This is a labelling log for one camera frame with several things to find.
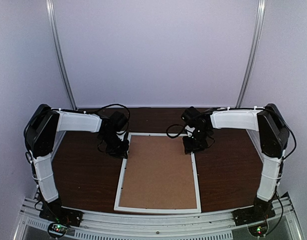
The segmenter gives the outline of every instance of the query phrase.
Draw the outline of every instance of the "white robotic arm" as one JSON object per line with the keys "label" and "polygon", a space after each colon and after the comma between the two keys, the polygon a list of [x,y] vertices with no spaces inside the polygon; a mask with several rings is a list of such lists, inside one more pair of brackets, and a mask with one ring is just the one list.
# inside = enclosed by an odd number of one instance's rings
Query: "white robotic arm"
{"label": "white robotic arm", "polygon": [[[237,209],[233,214],[237,225],[261,221],[268,216],[268,213],[272,214],[271,201],[282,176],[291,132],[276,105],[270,103],[265,107],[239,109],[211,108],[205,112],[190,107],[184,111],[181,118],[185,122],[184,129],[187,131],[187,136],[182,138],[186,154],[209,148],[207,138],[212,138],[213,129],[231,128],[259,132],[263,168],[254,206],[252,209]],[[170,138],[179,136],[179,134],[170,136],[168,129],[167,135]]]}
{"label": "white robotic arm", "polygon": [[[61,108],[54,110],[58,113],[58,123],[56,132],[61,131],[85,131],[97,133],[100,130],[102,119],[95,114],[76,113],[62,111]],[[42,144],[51,144],[49,140],[42,142]],[[34,157],[32,150],[29,150],[31,163],[35,169],[35,180],[37,181],[40,192],[47,203],[58,199],[58,191],[54,181],[54,172],[52,169],[52,153],[47,155]]]}
{"label": "white robotic arm", "polygon": [[129,118],[115,111],[110,117],[87,112],[50,108],[41,104],[24,130],[26,157],[31,164],[32,175],[39,187],[41,200],[46,208],[40,217],[60,222],[71,219],[70,225],[78,226],[81,212],[62,208],[54,181],[52,151],[56,132],[85,131],[98,133],[97,138],[106,142],[106,153],[117,158],[127,158],[129,141],[117,135]]}
{"label": "white robotic arm", "polygon": [[[215,111],[211,114],[210,119],[214,129],[246,129],[259,132],[257,114],[263,110],[251,109]],[[278,180],[280,179],[280,166],[283,162],[285,151],[280,157],[270,157],[261,153],[263,163],[260,185],[257,191],[257,197],[263,201],[269,202],[274,194]]]}

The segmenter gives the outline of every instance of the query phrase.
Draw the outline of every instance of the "black cable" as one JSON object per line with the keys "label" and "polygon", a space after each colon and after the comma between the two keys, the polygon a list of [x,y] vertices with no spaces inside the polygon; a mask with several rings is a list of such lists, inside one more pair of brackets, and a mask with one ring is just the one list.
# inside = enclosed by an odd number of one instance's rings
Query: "black cable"
{"label": "black cable", "polygon": [[41,200],[37,201],[35,204],[34,204],[34,209],[36,209],[37,211],[42,211],[41,209],[37,209],[37,205],[41,202]]}
{"label": "black cable", "polygon": [[[176,135],[171,136],[171,135],[169,134],[168,131],[169,131],[169,129],[171,129],[172,127],[176,127],[176,126],[177,126],[177,127],[182,127],[182,129],[181,129],[181,131],[178,132]],[[185,129],[185,126],[176,123],[176,124],[170,125],[170,126],[165,130],[165,133],[167,134],[167,136],[168,136],[169,138],[175,139],[175,138],[178,138],[178,137],[183,133],[184,129]]]}
{"label": "black cable", "polygon": [[100,149],[100,146],[103,144],[103,142],[104,142],[104,140],[102,140],[100,143],[98,143],[98,145],[97,145],[97,150],[98,150],[99,152],[101,152],[101,153],[106,154],[106,151],[103,151],[103,150]]}
{"label": "black cable", "polygon": [[[277,118],[279,118],[279,120],[285,125],[285,127],[287,128],[287,130],[290,132],[291,136],[292,136],[292,139],[293,139],[293,142],[294,142],[294,146],[293,146],[293,149],[285,156],[283,157],[283,159],[287,159],[291,154],[293,154],[293,152],[296,150],[297,148],[297,140],[296,140],[296,136],[294,134],[294,132],[291,130],[291,128],[289,127],[289,125],[286,123],[286,121],[279,115],[277,114],[275,111],[271,110],[271,109],[268,109],[268,108],[264,108],[264,107],[257,107],[257,108],[253,108],[253,107],[237,107],[237,108],[223,108],[223,109],[219,109],[219,108],[209,108],[207,109],[206,111],[194,116],[192,119],[196,119],[198,117],[201,117],[203,115],[206,115],[206,114],[211,114],[213,112],[223,112],[223,111],[230,111],[230,110],[262,110],[262,111],[267,111],[269,113],[272,113],[274,114]],[[181,133],[178,133],[176,136],[174,137],[171,137],[169,134],[168,134],[168,130],[173,127],[173,126],[176,126],[177,124],[173,124],[173,125],[170,125],[167,130],[166,130],[166,133],[167,133],[167,136],[169,138],[172,138],[172,139],[175,139],[177,137],[180,136]]]}
{"label": "black cable", "polygon": [[50,209],[50,207],[48,206],[46,200],[44,199],[44,196],[42,194],[42,191],[40,190],[40,187],[38,188],[39,189],[39,194],[40,194],[40,200],[41,202],[43,203],[43,205],[49,210],[49,212],[55,217],[55,219],[57,221],[59,221],[59,218],[58,216]]}
{"label": "black cable", "polygon": [[210,136],[209,134],[207,135],[207,138],[210,138],[212,140],[212,144],[210,144],[207,148],[210,148],[214,143],[216,142],[215,138]]}
{"label": "black cable", "polygon": [[27,162],[29,164],[32,164],[31,161],[33,160],[33,156],[31,155],[31,153],[26,151],[24,155],[25,155],[25,158],[27,159]]}
{"label": "black cable", "polygon": [[280,203],[280,206],[281,206],[281,215],[280,215],[280,218],[279,218],[278,222],[276,223],[276,225],[268,233],[266,233],[265,236],[268,236],[269,234],[271,234],[276,229],[276,227],[279,225],[279,223],[281,222],[281,220],[284,216],[284,206],[283,206],[282,201],[280,200],[280,197],[278,195],[277,188],[275,189],[275,196],[277,197],[277,200],[278,200],[278,202]]}
{"label": "black cable", "polygon": [[283,157],[283,159],[285,160],[286,158],[288,158],[291,154],[293,154],[293,152],[296,150],[297,148],[297,140],[296,140],[296,136],[294,134],[294,132],[291,130],[291,128],[289,127],[289,125],[285,122],[285,120],[279,115],[277,114],[275,111],[271,110],[271,109],[262,109],[262,110],[265,110],[269,113],[272,113],[274,114],[276,117],[279,118],[279,120],[285,125],[285,127],[288,129],[289,133],[291,134],[292,138],[293,138],[293,142],[294,142],[294,146],[293,146],[293,149],[285,156]]}
{"label": "black cable", "polygon": [[129,110],[128,107],[126,107],[125,105],[122,105],[122,104],[120,104],[120,103],[109,104],[109,105],[106,105],[106,106],[103,106],[103,107],[97,109],[96,111],[91,111],[91,112],[87,112],[87,113],[88,113],[88,114],[98,114],[101,110],[104,110],[104,109],[107,109],[107,108],[110,108],[110,107],[113,107],[113,106],[119,106],[119,107],[122,107],[122,108],[126,109],[127,112],[128,112],[128,121],[129,121],[130,115],[131,115],[131,114],[130,114],[130,110]]}
{"label": "black cable", "polygon": [[130,120],[130,116],[131,116],[131,113],[130,113],[130,110],[128,107],[126,107],[125,105],[122,105],[120,103],[112,103],[112,104],[109,104],[109,105],[106,105],[106,106],[103,106],[95,111],[90,111],[90,112],[87,112],[88,114],[96,114],[98,116],[100,116],[100,111],[104,110],[104,109],[107,109],[107,108],[110,108],[110,107],[113,107],[113,106],[119,106],[119,107],[122,107],[124,109],[127,110],[128,112],[128,118],[127,118],[127,127],[126,127],[126,130],[122,133],[117,133],[117,135],[121,136],[123,134],[125,134],[127,131],[128,131],[128,128],[129,128],[129,120]]}

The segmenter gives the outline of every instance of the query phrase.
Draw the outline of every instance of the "metal frame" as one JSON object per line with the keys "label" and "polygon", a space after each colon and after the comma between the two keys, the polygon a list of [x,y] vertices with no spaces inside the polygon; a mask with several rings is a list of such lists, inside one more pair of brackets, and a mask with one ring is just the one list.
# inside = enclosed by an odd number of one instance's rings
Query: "metal frame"
{"label": "metal frame", "polygon": [[[165,133],[140,133],[140,132],[131,132],[128,135],[128,140],[131,143],[132,136],[158,136],[158,137],[167,137]],[[120,212],[131,212],[131,213],[143,213],[143,214],[197,214],[202,212],[201,203],[200,203],[200,193],[199,193],[199,184],[198,184],[198,174],[196,168],[195,154],[191,153],[191,163],[192,163],[192,173],[194,180],[194,190],[195,190],[195,199],[196,199],[196,208],[193,209],[150,209],[150,208],[135,208],[135,207],[124,207],[119,206],[122,187],[124,184],[124,177],[127,165],[127,159],[124,158],[121,165],[119,182],[116,192],[116,197],[114,201],[114,210]]]}
{"label": "metal frame", "polygon": [[[300,225],[289,197],[281,199],[283,214],[294,240],[303,240]],[[44,229],[50,222],[39,218],[39,209],[42,203],[37,200],[25,198],[20,214],[17,218],[18,225],[14,229],[12,239],[22,240],[26,226]],[[273,201],[273,209],[278,219],[281,206],[277,200]],[[204,240],[206,236],[225,234],[246,225],[235,226],[232,211],[222,210],[208,213],[187,215],[127,215],[81,210],[83,212],[80,227],[72,226],[66,235],[71,239],[117,239],[117,240]]]}
{"label": "metal frame", "polygon": [[58,60],[58,65],[59,65],[62,81],[63,81],[65,91],[68,95],[72,109],[77,110],[78,108],[77,108],[77,105],[76,105],[76,102],[73,96],[72,89],[70,87],[67,71],[65,68],[65,62],[64,62],[62,50],[60,47],[60,41],[59,41],[59,35],[58,35],[57,23],[56,23],[56,15],[55,15],[55,10],[54,10],[54,0],[46,0],[46,6],[47,6],[47,14],[48,14],[49,22],[50,22],[53,42],[54,42],[54,46],[56,50],[56,55],[57,55],[57,60]]}
{"label": "metal frame", "polygon": [[251,44],[251,49],[250,49],[250,55],[249,55],[247,67],[244,73],[239,97],[236,103],[236,108],[240,108],[242,105],[242,102],[246,94],[247,86],[248,86],[248,83],[249,83],[249,80],[252,74],[252,70],[254,67],[256,53],[257,53],[257,49],[259,45],[259,40],[262,34],[262,29],[263,29],[263,24],[264,24],[265,6],[266,6],[266,0],[259,0],[258,10],[257,10],[257,15],[256,15],[256,20],[255,20],[255,26],[254,26],[254,32],[253,32],[253,38],[252,38],[252,44]]}

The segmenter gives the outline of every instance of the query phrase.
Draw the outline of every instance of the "cork board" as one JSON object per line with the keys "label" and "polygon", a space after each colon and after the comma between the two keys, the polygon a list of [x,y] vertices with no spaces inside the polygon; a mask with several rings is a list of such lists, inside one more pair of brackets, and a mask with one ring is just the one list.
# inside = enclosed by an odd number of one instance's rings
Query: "cork board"
{"label": "cork board", "polygon": [[114,210],[151,214],[201,213],[195,155],[182,138],[130,133]]}

